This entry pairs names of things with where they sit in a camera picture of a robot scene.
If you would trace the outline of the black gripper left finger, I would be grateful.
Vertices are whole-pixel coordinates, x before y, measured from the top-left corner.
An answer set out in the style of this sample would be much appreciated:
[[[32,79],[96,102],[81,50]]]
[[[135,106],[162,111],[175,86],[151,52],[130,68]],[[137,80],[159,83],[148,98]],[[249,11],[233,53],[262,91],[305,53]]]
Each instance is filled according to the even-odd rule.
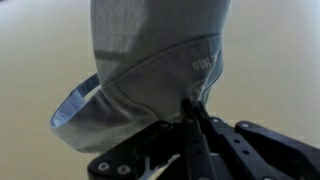
[[[201,103],[182,102],[179,123],[157,121],[92,160],[89,180],[217,180],[210,148],[201,130],[208,114]]]

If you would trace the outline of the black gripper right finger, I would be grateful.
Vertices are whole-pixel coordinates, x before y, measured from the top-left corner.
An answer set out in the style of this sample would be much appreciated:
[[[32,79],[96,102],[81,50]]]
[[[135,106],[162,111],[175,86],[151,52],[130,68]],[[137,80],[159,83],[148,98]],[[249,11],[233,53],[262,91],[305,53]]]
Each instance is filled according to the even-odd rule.
[[[320,150],[250,121],[234,127],[210,117],[201,103],[199,120],[218,154],[238,180],[320,180]]]

